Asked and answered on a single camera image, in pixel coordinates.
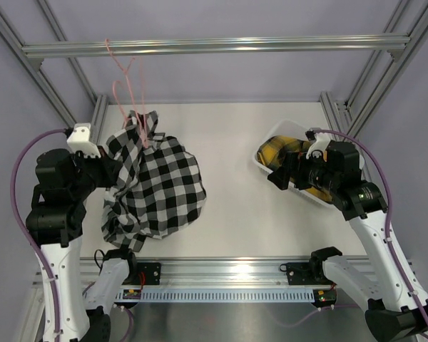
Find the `yellow plaid shirt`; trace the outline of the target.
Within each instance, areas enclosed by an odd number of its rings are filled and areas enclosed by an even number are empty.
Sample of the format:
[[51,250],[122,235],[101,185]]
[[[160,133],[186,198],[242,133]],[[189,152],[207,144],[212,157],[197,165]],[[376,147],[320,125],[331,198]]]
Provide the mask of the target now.
[[306,152],[310,146],[310,142],[307,140],[299,140],[297,138],[287,137],[284,135],[272,136],[266,140],[256,152],[257,161],[271,170],[275,171],[281,166],[287,152],[301,152],[303,156],[300,158],[300,178],[303,183],[303,192],[313,195],[314,197],[322,200],[325,203],[332,204],[332,196],[322,190],[317,189],[310,185],[307,180],[302,178],[302,171],[305,169]]

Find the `black white checked shirt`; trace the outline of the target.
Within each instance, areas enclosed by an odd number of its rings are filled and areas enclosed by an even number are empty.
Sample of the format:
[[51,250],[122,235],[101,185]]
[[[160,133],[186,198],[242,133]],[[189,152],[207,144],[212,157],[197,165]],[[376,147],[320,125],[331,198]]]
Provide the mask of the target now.
[[117,248],[139,252],[147,238],[185,229],[207,199],[195,156],[157,127],[157,112],[130,112],[104,146],[121,164],[116,184],[104,194],[101,219],[103,240]]

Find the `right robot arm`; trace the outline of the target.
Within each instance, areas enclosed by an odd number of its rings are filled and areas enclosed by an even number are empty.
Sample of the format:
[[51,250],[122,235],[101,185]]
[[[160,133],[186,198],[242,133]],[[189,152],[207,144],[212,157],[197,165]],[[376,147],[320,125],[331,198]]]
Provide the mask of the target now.
[[283,150],[267,178],[281,190],[315,188],[329,195],[360,239],[377,277],[371,282],[338,249],[327,247],[311,254],[308,273],[313,281],[340,286],[362,309],[377,341],[428,331],[428,293],[397,243],[390,206],[375,184],[362,179],[360,154],[352,143],[331,140],[325,150]]

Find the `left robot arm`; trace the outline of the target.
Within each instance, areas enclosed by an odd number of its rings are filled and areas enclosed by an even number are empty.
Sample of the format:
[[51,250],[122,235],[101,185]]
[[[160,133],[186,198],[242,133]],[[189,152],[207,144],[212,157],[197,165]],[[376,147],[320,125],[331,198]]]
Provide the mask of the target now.
[[38,247],[44,282],[44,341],[108,341],[116,295],[138,278],[133,252],[113,249],[94,284],[81,288],[84,202],[95,189],[114,186],[119,169],[102,147],[92,155],[55,149],[37,159],[39,183],[26,228]]

